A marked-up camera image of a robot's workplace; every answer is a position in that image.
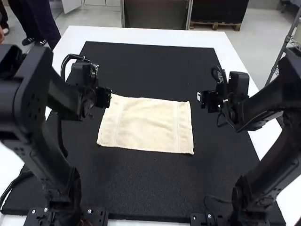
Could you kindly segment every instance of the wooden pallet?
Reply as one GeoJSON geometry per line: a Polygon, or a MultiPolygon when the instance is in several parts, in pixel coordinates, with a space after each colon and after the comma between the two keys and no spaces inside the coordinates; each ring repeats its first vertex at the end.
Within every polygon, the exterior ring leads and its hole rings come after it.
{"type": "Polygon", "coordinates": [[[239,32],[240,31],[240,27],[241,27],[241,23],[225,23],[225,22],[222,22],[222,23],[219,23],[219,22],[201,22],[201,21],[191,21],[190,22],[190,29],[194,29],[194,25],[196,24],[205,24],[205,25],[211,25],[212,26],[212,30],[216,31],[217,28],[218,28],[218,25],[230,25],[233,27],[233,29],[236,31],[236,32],[239,32]]]}

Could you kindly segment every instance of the towel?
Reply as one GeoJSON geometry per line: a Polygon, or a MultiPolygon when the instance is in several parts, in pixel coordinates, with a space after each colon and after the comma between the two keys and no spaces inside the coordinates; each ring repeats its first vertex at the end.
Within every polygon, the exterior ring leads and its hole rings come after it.
{"type": "Polygon", "coordinates": [[[193,154],[190,103],[113,94],[103,115],[97,144],[193,154]]]}

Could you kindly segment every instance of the black rubber mat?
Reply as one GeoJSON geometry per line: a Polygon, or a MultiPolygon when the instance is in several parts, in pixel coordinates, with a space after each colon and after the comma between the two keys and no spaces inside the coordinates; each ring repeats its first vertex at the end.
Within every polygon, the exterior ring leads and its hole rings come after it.
{"type": "MultiPolygon", "coordinates": [[[[109,218],[189,222],[191,213],[205,210],[205,195],[231,199],[236,180],[259,160],[247,132],[217,128],[217,115],[197,102],[197,91],[215,88],[210,75],[219,64],[214,49],[87,42],[82,54],[100,65],[100,85],[118,95],[190,101],[195,153],[98,146],[104,109],[94,108],[93,120],[64,121],[64,143],[81,175],[83,205],[105,207],[109,218]]],[[[48,125],[56,137],[55,114],[48,125]]],[[[26,215],[45,202],[41,184],[31,178],[10,193],[3,213],[26,215]]],[[[225,216],[232,210],[214,201],[208,206],[225,216]]],[[[269,219],[284,224],[277,205],[269,219]]]]}

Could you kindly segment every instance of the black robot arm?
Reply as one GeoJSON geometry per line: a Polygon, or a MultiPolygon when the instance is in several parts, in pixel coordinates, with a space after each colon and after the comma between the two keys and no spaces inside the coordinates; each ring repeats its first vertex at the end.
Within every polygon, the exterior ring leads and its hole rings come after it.
{"type": "Polygon", "coordinates": [[[66,120],[80,121],[95,105],[109,107],[111,90],[98,87],[97,74],[90,73],[93,65],[84,62],[75,67],[86,83],[67,84],[52,68],[53,53],[48,48],[34,47],[24,57],[17,46],[4,46],[0,57],[0,140],[42,183],[57,225],[77,225],[81,216],[79,173],[52,139],[45,109],[49,106],[66,120]]]}
{"type": "Polygon", "coordinates": [[[198,93],[202,108],[219,112],[218,125],[231,125],[237,132],[257,130],[280,115],[284,128],[258,165],[242,175],[232,193],[232,225],[268,224],[267,215],[279,193],[301,174],[301,64],[296,58],[279,62],[279,76],[249,98],[249,77],[230,72],[224,82],[213,69],[216,90],[198,93]]]}

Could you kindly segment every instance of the shoe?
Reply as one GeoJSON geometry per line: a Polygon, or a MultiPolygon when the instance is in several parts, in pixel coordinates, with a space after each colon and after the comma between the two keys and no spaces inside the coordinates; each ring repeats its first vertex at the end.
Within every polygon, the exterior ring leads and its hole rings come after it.
{"type": "Polygon", "coordinates": [[[33,42],[35,42],[34,38],[28,38],[28,37],[26,37],[25,39],[23,39],[22,45],[23,46],[27,46],[27,45],[29,45],[29,44],[31,44],[33,42]]]}
{"type": "Polygon", "coordinates": [[[8,35],[8,33],[9,33],[9,28],[7,27],[7,28],[3,28],[3,33],[4,33],[4,35],[8,35]]]}
{"type": "Polygon", "coordinates": [[[47,41],[44,39],[44,40],[41,40],[41,41],[36,41],[35,45],[36,46],[44,46],[46,43],[47,43],[47,41]]]}

